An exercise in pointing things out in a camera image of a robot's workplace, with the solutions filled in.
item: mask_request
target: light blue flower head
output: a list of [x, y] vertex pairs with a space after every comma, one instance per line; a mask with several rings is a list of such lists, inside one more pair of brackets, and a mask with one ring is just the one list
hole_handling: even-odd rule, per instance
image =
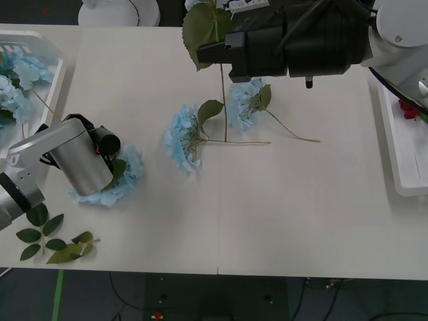
[[13, 113], [18, 125], [30, 119], [31, 102], [24, 97], [22, 91], [13, 86], [12, 81], [0, 75], [0, 105]]
[[89, 196], [80, 196], [74, 189], [70, 189], [67, 192], [73, 201], [111, 207], [117, 200], [131, 193], [135, 188], [136, 180], [144, 173], [140, 153], [135, 146], [126, 145], [120, 151], [118, 158], [126, 162], [126, 169], [112, 188]]
[[229, 100], [226, 103], [230, 127], [247, 130], [261, 120], [261, 112], [251, 108], [250, 102], [264, 85], [265, 81], [262, 78], [230, 85]]
[[15, 59], [13, 60], [13, 71], [19, 77], [19, 85], [24, 89], [31, 89], [31, 84], [39, 79], [46, 82], [52, 82], [54, 73], [49, 71], [44, 63], [36, 57], [24, 55], [22, 50], [13, 51]]
[[164, 140], [168, 155], [183, 171], [191, 172], [201, 161], [195, 160], [196, 145], [200, 142], [197, 123], [197, 107], [184, 104], [173, 116], [171, 127], [165, 131]]
[[190, 11], [192, 7], [198, 3], [204, 3], [207, 2], [206, 0], [186, 0], [185, 1], [185, 7], [187, 11]]

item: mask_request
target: white tray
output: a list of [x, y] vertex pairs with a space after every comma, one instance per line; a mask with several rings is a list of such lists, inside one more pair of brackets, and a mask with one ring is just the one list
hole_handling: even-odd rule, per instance
[[[0, 51], [13, 51], [19, 48], [26, 55], [34, 56], [45, 63], [49, 69], [55, 70], [51, 84], [35, 84], [34, 90], [55, 110], [58, 96], [67, 64], [60, 50], [52, 45], [45, 37], [34, 31], [11, 31], [0, 30]], [[50, 125], [52, 113], [43, 105], [31, 90], [23, 91], [33, 104], [31, 120], [24, 125], [25, 137], [31, 136], [42, 124]], [[0, 158], [5, 158], [10, 146], [22, 140], [22, 128], [16, 125], [9, 125], [5, 128], [0, 137]]]
[[428, 124], [405, 119], [399, 99], [381, 84], [378, 89], [395, 189], [402, 196], [428, 194]]

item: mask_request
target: gray floor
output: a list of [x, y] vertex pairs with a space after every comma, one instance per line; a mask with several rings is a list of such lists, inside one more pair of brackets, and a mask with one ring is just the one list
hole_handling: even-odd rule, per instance
[[[57, 274], [55, 270], [15, 269], [3, 276], [0, 279], [0, 320], [51, 320]], [[137, 306], [142, 306], [144, 301], [158, 300], [160, 293], [158, 287], [146, 287], [149, 283], [147, 280], [151, 276], [136, 273], [113, 274], [114, 283], [120, 295]], [[186, 278], [195, 279], [200, 277], [186, 276]], [[292, 313], [299, 299], [302, 279], [288, 278], [286, 281], [288, 286], [284, 287], [284, 295], [288, 293], [290, 313]], [[311, 281], [296, 321], [322, 320], [334, 294], [334, 292], [328, 292], [323, 284], [324, 280]], [[180, 293], [186, 289], [179, 287], [176, 291]], [[265, 299], [266, 292], [259, 291], [257, 296]], [[381, 312], [428, 313], [427, 300], [427, 282], [352, 280], [342, 287], [329, 321], [366, 321]], [[284, 305], [282, 299], [278, 299], [278, 295], [273, 295], [272, 301], [273, 304]], [[194, 304], [194, 302], [188, 302], [189, 306]], [[118, 311], [123, 321], [142, 320], [142, 312], [124, 307], [114, 295], [107, 272], [65, 271], [60, 306], [61, 321], [112, 321]], [[196, 321], [188, 318], [167, 318], [167, 314], [165, 316], [165, 321]], [[428, 320], [428, 318], [405, 316], [384, 318], [381, 321], [425, 319]], [[261, 320], [286, 321], [288, 319], [284, 316]]]

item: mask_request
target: table surface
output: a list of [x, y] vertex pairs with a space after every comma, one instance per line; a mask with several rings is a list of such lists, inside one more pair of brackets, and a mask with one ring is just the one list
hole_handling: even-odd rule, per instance
[[[50, 169], [40, 186], [52, 215], [65, 213], [58, 237], [87, 230], [101, 242], [65, 265], [41, 255], [19, 262], [25, 244], [15, 233], [29, 227], [20, 217], [0, 233], [1, 266], [428, 280], [428, 199], [395, 192], [375, 82], [363, 68], [316, 78], [312, 90], [299, 78], [266, 79], [270, 110], [320, 144], [264, 114], [229, 137], [270, 145], [206, 145], [189, 175], [167, 156], [163, 132], [182, 103], [221, 100], [221, 82], [218, 66], [195, 71], [180, 29], [0, 27], [35, 30], [58, 46], [69, 70], [57, 109], [135, 144], [146, 171], [106, 209], [73, 204], [70, 184]], [[222, 137], [222, 121], [209, 124], [212, 137]]]

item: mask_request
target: green leaf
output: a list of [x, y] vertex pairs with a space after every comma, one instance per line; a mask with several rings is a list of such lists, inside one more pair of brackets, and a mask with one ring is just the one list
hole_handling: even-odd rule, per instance
[[272, 90], [270, 89], [270, 85], [264, 85], [260, 90], [260, 101], [261, 101], [261, 108], [266, 109], [270, 101], [272, 99]]
[[82, 257], [82, 255], [76, 254], [76, 253], [71, 253], [70, 257], [71, 257], [71, 259], [78, 259], [79, 257]]
[[202, 132], [205, 134], [205, 131], [203, 130], [204, 123], [220, 114], [220, 112], [223, 110], [224, 104], [220, 103], [218, 100], [208, 100], [207, 102], [204, 102], [202, 106], [198, 110], [198, 125], [199, 128], [202, 130]]
[[47, 208], [42, 203], [27, 212], [28, 221], [34, 226], [42, 226], [47, 221]]
[[33, 257], [39, 250], [41, 249], [40, 244], [31, 244], [29, 247], [24, 249], [21, 254], [20, 261], [25, 261], [31, 257]]
[[16, 119], [13, 117], [13, 113], [5, 109], [0, 109], [0, 120], [16, 122]]
[[207, 43], [216, 42], [215, 19], [217, 17], [219, 41], [233, 29], [230, 13], [223, 9], [214, 9], [209, 3], [198, 3], [190, 9], [183, 21], [183, 43], [189, 52], [197, 71], [211, 64], [200, 64], [197, 49]]
[[48, 236], [50, 233], [52, 233], [59, 224], [64, 220], [64, 214], [59, 214], [55, 216], [54, 218], [47, 221], [45, 226], [43, 226], [43, 234], [45, 236]]
[[80, 244], [67, 244], [65, 249], [56, 251], [46, 264], [60, 264], [73, 261], [73, 255], [80, 255], [82, 246]]
[[87, 244], [87, 246], [84, 248], [84, 250], [82, 252], [82, 256], [88, 255], [92, 251], [93, 248], [94, 248], [94, 246], [91, 243]]
[[106, 187], [104, 187], [103, 191], [107, 191], [108, 189], [112, 188], [114, 184], [117, 183], [117, 181], [122, 177], [123, 173], [126, 170], [126, 162], [122, 159], [116, 158], [112, 161], [113, 165], [113, 179]]
[[219, 41], [223, 41], [226, 38], [226, 33], [232, 31], [233, 23], [230, 20], [230, 12], [224, 9], [217, 9], [217, 24], [219, 29]]
[[54, 251], [61, 251], [67, 247], [67, 244], [62, 239], [50, 239], [46, 243], [46, 247]]
[[78, 243], [87, 243], [94, 239], [94, 236], [91, 232], [83, 232], [82, 234], [79, 234], [75, 238], [72, 239], [72, 242], [75, 244]]
[[18, 236], [18, 239], [21, 241], [26, 243], [33, 243], [40, 239], [41, 233], [35, 229], [23, 229], [22, 231], [16, 233], [16, 236]]

